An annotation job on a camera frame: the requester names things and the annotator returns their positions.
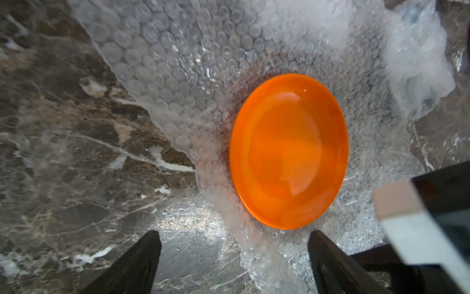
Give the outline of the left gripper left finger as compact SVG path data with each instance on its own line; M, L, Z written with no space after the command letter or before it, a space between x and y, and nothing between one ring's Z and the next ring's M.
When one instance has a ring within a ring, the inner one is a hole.
M149 294L162 250L159 233L148 231L82 294Z

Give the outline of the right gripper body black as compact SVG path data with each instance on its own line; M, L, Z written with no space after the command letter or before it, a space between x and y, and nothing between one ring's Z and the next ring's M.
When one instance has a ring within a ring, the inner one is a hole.
M470 259L470 163L446 167L412 179L428 212L456 247Z

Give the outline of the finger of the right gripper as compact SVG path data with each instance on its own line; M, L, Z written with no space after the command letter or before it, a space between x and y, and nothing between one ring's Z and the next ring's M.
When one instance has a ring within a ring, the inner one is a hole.
M406 265L391 245L383 245L351 256L368 272L390 274L395 294L457 294L459 287L439 265Z

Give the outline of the bubble wrap around orange plate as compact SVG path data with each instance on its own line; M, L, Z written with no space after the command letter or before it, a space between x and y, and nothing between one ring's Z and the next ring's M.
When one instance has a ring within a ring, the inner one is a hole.
M70 1L116 78L171 145L195 164L198 186L265 294L314 294L306 240L320 229L347 253L384 233L371 191L421 169L389 89L382 1ZM235 195L229 136L249 93L279 74L324 84L345 114L348 171L327 213L304 229L260 224Z

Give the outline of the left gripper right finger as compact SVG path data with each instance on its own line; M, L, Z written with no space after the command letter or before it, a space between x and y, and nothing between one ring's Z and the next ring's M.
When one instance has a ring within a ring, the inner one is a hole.
M319 230L310 234L308 253L320 294L391 293Z

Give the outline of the orange dinner plate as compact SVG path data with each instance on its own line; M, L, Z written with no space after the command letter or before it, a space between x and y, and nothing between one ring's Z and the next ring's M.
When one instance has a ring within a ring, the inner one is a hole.
M270 78L237 114L230 172L247 211L262 224L292 230L318 219L345 179L349 141L332 93L298 73Z

